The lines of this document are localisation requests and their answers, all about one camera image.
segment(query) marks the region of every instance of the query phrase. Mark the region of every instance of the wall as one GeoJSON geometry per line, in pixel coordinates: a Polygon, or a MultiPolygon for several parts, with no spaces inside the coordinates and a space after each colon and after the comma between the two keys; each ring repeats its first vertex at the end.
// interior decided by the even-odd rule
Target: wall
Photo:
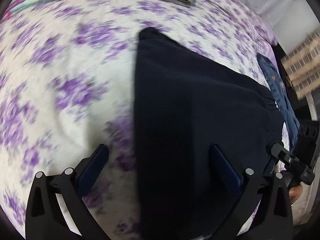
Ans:
{"type": "Polygon", "coordinates": [[[288,54],[308,36],[308,33],[319,27],[320,23],[308,3],[305,0],[295,0],[273,30],[279,44],[288,54]]]}

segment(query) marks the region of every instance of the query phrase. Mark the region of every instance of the robotic device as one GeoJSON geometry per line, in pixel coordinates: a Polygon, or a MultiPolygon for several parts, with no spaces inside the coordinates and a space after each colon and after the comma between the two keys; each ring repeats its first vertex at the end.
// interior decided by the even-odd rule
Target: robotic device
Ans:
{"type": "MultiPolygon", "coordinates": [[[[271,152],[274,157],[286,162],[287,169],[294,178],[308,184],[312,182],[312,171],[281,145],[274,145],[271,152]]],[[[215,233],[201,236],[201,239],[292,239],[292,212],[287,193],[290,180],[285,179],[281,173],[265,177],[255,175],[250,168],[237,171],[217,145],[211,147],[209,155],[210,165],[217,171],[228,192],[238,195],[239,198],[232,212],[215,233]],[[237,236],[242,225],[256,209],[257,196],[260,196],[261,201],[252,226],[249,231],[237,236]]],[[[53,176],[46,176],[39,171],[33,180],[28,200],[26,239],[110,240],[81,200],[89,194],[107,161],[108,148],[101,144],[91,157],[83,159],[75,169],[67,168],[62,174],[53,176]],[[62,194],[81,236],[69,230],[56,194],[62,194]]]]}

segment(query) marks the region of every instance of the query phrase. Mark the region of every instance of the bed sheet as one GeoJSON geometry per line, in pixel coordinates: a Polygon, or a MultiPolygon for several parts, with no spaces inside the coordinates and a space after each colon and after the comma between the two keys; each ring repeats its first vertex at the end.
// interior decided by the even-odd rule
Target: bed sheet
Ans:
{"type": "MultiPolygon", "coordinates": [[[[105,143],[109,162],[83,201],[111,239],[139,239],[132,85],[137,34],[148,26],[268,87],[256,54],[271,57],[276,38],[238,0],[197,0],[190,8],[65,0],[1,23],[0,205],[23,236],[34,174],[59,174],[105,143]]],[[[285,125],[283,142],[289,149],[285,125]]]]}

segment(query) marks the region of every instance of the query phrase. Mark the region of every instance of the black fabric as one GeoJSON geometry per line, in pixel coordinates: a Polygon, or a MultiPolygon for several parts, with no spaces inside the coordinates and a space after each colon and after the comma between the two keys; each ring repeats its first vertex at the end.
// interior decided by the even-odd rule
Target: black fabric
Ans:
{"type": "Polygon", "coordinates": [[[219,144],[242,170],[270,174],[266,149],[281,142],[284,123],[271,92],[147,28],[139,34],[134,93],[142,237],[211,234],[237,199],[210,170],[209,148],[219,144]]]}

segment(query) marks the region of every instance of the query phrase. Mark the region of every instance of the blue fabric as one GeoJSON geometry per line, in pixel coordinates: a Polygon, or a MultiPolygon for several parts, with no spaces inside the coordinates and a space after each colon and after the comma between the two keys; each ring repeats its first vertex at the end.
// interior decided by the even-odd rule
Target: blue fabric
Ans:
{"type": "Polygon", "coordinates": [[[278,104],[280,112],[284,117],[284,122],[289,133],[290,150],[292,151],[298,139],[300,126],[299,121],[293,112],[285,91],[284,83],[277,71],[277,68],[273,65],[270,59],[262,56],[261,54],[257,55],[257,61],[269,84],[270,90],[275,98],[276,103],[278,104]]]}

